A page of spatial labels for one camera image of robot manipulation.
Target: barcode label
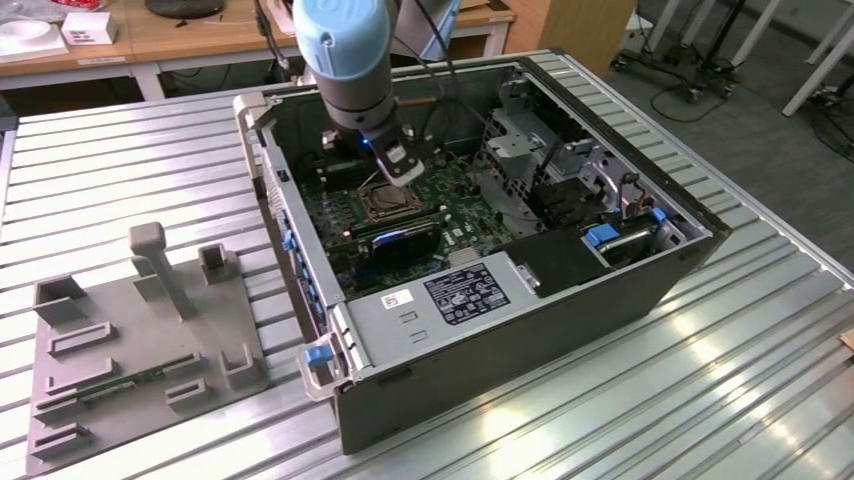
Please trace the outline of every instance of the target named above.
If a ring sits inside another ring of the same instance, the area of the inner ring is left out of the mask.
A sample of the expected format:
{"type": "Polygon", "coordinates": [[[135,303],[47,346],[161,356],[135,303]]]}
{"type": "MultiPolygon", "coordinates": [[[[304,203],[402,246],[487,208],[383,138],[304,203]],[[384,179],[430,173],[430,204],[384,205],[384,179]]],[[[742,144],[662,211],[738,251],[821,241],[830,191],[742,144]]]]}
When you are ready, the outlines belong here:
{"type": "Polygon", "coordinates": [[[125,61],[127,59],[124,57],[87,58],[85,60],[77,60],[77,65],[101,65],[104,63],[121,63],[125,61]]]}

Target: computer chassis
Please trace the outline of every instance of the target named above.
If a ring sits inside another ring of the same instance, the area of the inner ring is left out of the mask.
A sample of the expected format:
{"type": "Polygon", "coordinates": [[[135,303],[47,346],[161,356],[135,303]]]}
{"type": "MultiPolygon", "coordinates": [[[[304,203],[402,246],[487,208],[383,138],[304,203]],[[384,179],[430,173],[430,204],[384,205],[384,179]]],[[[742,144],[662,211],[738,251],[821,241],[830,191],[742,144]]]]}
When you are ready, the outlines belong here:
{"type": "Polygon", "coordinates": [[[347,454],[643,317],[730,234],[527,56],[459,62],[458,83],[432,69],[488,124],[430,101],[422,69],[395,71],[400,120],[443,133],[436,176],[398,197],[418,197],[399,222],[358,200],[370,162],[330,157],[312,86],[235,101],[307,342],[296,362],[308,396],[332,401],[347,454]]]}

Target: gray 3d-printed holder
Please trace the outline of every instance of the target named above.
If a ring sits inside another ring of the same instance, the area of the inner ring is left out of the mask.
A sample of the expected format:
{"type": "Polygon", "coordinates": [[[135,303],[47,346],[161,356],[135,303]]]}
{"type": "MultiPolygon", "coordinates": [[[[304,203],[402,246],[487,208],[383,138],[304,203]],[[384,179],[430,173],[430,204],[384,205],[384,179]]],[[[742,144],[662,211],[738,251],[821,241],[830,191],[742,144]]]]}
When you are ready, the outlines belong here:
{"type": "Polygon", "coordinates": [[[157,223],[129,231],[139,277],[36,284],[27,473],[37,475],[267,387],[238,257],[169,265],[157,223]]]}

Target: motherboard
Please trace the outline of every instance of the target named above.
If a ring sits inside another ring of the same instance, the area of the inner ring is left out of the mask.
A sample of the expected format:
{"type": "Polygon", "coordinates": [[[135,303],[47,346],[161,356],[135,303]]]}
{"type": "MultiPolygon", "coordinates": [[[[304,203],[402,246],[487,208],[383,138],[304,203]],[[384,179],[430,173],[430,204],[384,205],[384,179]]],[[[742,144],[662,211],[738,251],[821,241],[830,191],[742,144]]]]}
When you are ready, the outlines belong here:
{"type": "Polygon", "coordinates": [[[472,181],[471,161],[451,154],[427,159],[427,173],[402,188],[382,175],[350,188],[302,187],[347,298],[476,260],[512,240],[503,213],[472,181]]]}

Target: metal bracket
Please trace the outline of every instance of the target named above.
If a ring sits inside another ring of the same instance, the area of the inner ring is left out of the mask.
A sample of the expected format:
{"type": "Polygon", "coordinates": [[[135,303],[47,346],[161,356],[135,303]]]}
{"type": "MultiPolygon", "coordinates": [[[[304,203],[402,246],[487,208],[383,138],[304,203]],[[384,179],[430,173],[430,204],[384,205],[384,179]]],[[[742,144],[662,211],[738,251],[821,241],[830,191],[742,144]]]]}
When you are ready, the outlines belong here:
{"type": "Polygon", "coordinates": [[[246,158],[246,166],[250,170],[250,176],[259,178],[260,172],[255,164],[255,153],[252,152],[252,142],[250,140],[250,128],[255,126],[256,120],[268,109],[267,100],[262,92],[244,93],[238,95],[234,101],[235,117],[238,120],[238,133],[240,134],[240,146],[243,147],[243,156],[246,158]]]}

